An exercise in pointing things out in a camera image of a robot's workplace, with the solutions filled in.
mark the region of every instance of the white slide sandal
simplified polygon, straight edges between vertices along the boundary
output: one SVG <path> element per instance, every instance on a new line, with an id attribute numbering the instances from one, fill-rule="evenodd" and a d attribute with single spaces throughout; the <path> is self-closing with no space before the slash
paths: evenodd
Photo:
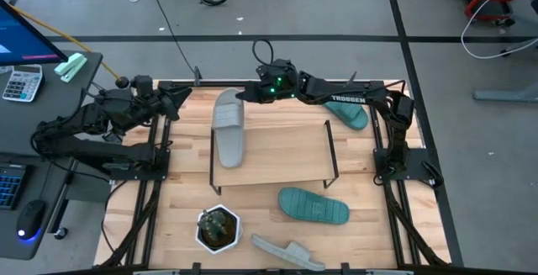
<path id="1" fill-rule="evenodd" d="M 215 101 L 213 130 L 222 167 L 233 168 L 243 162 L 245 138 L 245 105 L 236 98 L 240 91 L 225 89 Z"/>

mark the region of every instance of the wooden table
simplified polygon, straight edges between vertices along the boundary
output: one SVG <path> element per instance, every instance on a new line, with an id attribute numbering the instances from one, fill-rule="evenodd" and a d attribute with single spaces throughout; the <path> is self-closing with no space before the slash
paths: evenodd
<path id="1" fill-rule="evenodd" d="M 292 99 L 264 105 L 247 103 L 246 129 L 295 127 L 305 123 L 322 125 L 329 119 L 340 177 L 328 189 L 320 182 L 273 183 L 227 187 L 218 196 L 208 184 L 208 168 L 212 111 L 214 100 L 222 90 L 195 88 L 179 111 L 181 119 L 171 127 L 170 140 L 174 143 L 170 173 L 161 189 L 150 268 L 190 269 L 194 262 L 201 262 L 203 269 L 297 268 L 254 247 L 250 242 L 253 233 L 279 246 L 298 241 L 311 250 L 313 259 L 324 262 L 327 268 L 340 268 L 342 262 L 349 262 L 351 268 L 396 267 L 383 190 L 372 183 L 375 173 L 372 125 L 354 131 L 324 107 L 308 106 Z M 147 128 L 135 128 L 128 133 L 124 144 L 145 142 L 147 134 Z M 387 133 L 383 129 L 382 135 L 386 145 Z M 407 137 L 409 146 L 423 145 L 416 121 Z M 119 244 L 131 226 L 138 185 L 138 182 L 126 183 L 110 200 L 104 229 L 113 246 Z M 304 188 L 345 202 L 351 210 L 350 221 L 345 225 L 327 225 L 289 218 L 277 205 L 278 192 L 284 187 Z M 406 182 L 406 187 L 416 228 L 437 255 L 449 262 L 434 192 L 420 182 Z M 200 211 L 216 204 L 225 205 L 241 217 L 244 233 L 236 248 L 212 255 L 195 241 L 194 233 Z M 135 257 L 140 257 L 144 233 L 143 230 L 140 234 Z M 401 227 L 400 234 L 406 262 L 410 262 L 409 245 Z M 101 236 L 95 263 L 109 255 Z"/>

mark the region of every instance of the potted plant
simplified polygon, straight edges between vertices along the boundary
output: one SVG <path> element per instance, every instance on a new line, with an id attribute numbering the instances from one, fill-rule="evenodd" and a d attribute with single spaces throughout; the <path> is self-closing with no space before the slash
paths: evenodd
<path id="1" fill-rule="evenodd" d="M 233 248 L 242 233 L 240 217 L 222 204 L 198 216 L 196 241 L 212 254 Z"/>

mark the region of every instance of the teal slide sandal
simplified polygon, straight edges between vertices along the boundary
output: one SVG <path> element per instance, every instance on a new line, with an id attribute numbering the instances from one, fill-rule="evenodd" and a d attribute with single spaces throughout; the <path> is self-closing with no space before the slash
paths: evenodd
<path id="1" fill-rule="evenodd" d="M 350 219 L 347 204 L 300 188 L 280 190 L 278 205 L 284 213 L 299 220 L 343 225 Z"/>
<path id="2" fill-rule="evenodd" d="M 342 121 L 346 126 L 361 130 L 368 125 L 368 116 L 361 105 L 354 103 L 328 102 L 324 103 L 330 112 Z"/>

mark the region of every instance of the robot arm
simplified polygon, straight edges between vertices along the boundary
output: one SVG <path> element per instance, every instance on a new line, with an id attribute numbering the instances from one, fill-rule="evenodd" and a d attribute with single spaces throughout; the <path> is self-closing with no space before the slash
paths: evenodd
<path id="1" fill-rule="evenodd" d="M 91 95 L 93 103 L 80 107 L 68 118 L 41 122 L 30 142 L 38 154 L 49 159 L 70 156 L 108 174 L 112 170 L 145 167 L 148 172 L 161 163 L 155 142 L 124 146 L 92 140 L 79 140 L 75 135 L 102 135 L 110 132 L 125 135 L 134 127 L 150 122 L 157 115 L 178 120 L 178 109 L 192 92 L 173 82 L 161 82 L 153 89 L 151 77 L 138 76 L 130 88 L 100 90 Z"/>
<path id="2" fill-rule="evenodd" d="M 327 102 L 357 103 L 374 107 L 390 129 L 388 170 L 406 169 L 408 145 L 405 141 L 414 110 L 414 101 L 400 91 L 393 91 L 380 81 L 353 82 L 335 85 L 322 78 L 297 72 L 291 61 L 277 59 L 258 66 L 259 82 L 249 82 L 237 98 L 253 103 L 272 103 L 278 99 L 296 98 L 306 104 Z"/>

